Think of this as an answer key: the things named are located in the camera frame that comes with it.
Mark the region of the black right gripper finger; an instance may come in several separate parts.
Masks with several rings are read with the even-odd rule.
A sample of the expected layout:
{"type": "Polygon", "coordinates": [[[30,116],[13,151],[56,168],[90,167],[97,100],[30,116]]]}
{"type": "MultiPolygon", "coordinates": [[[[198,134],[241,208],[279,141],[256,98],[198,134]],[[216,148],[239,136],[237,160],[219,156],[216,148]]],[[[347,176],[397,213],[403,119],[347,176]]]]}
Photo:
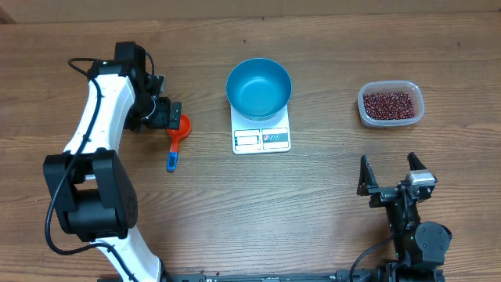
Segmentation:
{"type": "Polygon", "coordinates": [[[409,162],[409,168],[411,171],[418,171],[418,170],[426,170],[427,169],[414,152],[411,152],[408,154],[407,160],[409,162]]]}
{"type": "Polygon", "coordinates": [[[360,175],[357,186],[357,194],[359,196],[369,196],[378,189],[376,177],[369,165],[366,155],[363,155],[360,160],[360,175]]]}

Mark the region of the red scoop with blue handle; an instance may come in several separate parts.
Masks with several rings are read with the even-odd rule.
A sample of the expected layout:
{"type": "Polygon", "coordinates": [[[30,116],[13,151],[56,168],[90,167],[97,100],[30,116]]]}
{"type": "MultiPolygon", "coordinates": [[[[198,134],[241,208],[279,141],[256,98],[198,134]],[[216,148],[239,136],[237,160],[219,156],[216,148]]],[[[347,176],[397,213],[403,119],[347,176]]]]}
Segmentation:
{"type": "Polygon", "coordinates": [[[191,120],[186,114],[181,114],[179,129],[168,129],[168,135],[171,137],[171,145],[168,154],[168,162],[166,169],[168,172],[173,172],[176,169],[178,162],[178,148],[182,139],[186,138],[191,133],[191,120]]]}

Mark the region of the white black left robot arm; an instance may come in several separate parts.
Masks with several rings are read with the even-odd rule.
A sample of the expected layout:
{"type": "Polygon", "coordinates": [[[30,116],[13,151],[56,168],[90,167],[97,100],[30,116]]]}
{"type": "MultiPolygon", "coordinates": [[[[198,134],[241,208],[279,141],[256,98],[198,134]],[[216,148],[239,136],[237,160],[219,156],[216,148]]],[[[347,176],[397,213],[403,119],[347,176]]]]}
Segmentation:
{"type": "Polygon", "coordinates": [[[43,174],[51,195],[45,240],[59,255],[100,250],[120,281],[169,281],[160,258],[136,225],[138,200],[118,156],[125,129],[163,129],[171,136],[168,169],[191,126],[182,105],[161,94],[165,78],[135,42],[118,42],[111,60],[90,58],[83,75],[88,100],[74,136],[61,154],[46,157],[43,174]]]}

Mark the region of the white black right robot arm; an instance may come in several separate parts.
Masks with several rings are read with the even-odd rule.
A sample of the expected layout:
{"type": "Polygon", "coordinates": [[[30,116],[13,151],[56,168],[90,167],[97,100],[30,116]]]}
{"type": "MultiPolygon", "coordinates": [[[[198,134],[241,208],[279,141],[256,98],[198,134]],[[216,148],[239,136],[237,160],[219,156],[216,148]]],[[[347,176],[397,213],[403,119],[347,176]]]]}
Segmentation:
{"type": "Polygon", "coordinates": [[[391,236],[364,251],[349,269],[350,281],[443,281],[439,269],[445,263],[445,253],[452,232],[442,224],[423,222],[417,205],[431,198],[438,181],[411,152],[407,156],[409,172],[396,186],[380,187],[367,156],[361,157],[357,194],[369,196],[371,208],[386,210],[391,236]],[[355,267],[371,252],[392,243],[395,260],[387,260],[372,271],[355,267]]]}

